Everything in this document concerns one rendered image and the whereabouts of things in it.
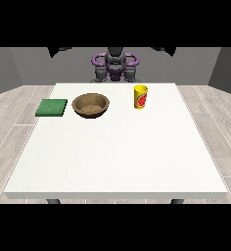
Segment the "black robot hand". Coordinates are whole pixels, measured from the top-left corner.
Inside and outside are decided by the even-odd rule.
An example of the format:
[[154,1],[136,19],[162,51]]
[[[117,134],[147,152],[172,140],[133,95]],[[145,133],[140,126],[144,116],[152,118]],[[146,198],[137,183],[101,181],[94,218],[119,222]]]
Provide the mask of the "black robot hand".
[[53,58],[58,52],[60,51],[67,51],[67,50],[70,50],[72,49],[72,47],[48,47],[48,50],[49,50],[49,55],[51,58]]
[[153,50],[165,52],[170,57],[172,57],[175,54],[176,48],[175,47],[153,47]]

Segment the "yellow cup with melon print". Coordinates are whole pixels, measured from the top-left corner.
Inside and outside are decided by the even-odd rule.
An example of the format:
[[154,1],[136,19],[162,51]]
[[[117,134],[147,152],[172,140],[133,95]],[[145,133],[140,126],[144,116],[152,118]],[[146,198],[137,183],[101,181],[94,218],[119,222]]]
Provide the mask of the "yellow cup with melon print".
[[141,110],[145,108],[147,99],[148,87],[138,84],[134,86],[134,108]]

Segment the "green square pad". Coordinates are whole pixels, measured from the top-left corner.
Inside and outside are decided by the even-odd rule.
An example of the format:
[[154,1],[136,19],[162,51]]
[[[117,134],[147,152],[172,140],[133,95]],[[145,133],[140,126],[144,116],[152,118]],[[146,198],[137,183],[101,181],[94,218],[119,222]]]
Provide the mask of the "green square pad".
[[64,114],[67,99],[43,99],[36,112],[36,117],[61,117]]

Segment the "brown wooden bowl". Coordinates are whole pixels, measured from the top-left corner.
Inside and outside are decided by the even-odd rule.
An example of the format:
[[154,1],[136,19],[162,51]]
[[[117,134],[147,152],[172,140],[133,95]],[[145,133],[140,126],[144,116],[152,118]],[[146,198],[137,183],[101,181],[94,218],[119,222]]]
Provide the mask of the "brown wooden bowl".
[[103,94],[85,93],[71,103],[73,110],[84,119],[101,117],[109,108],[110,101]]

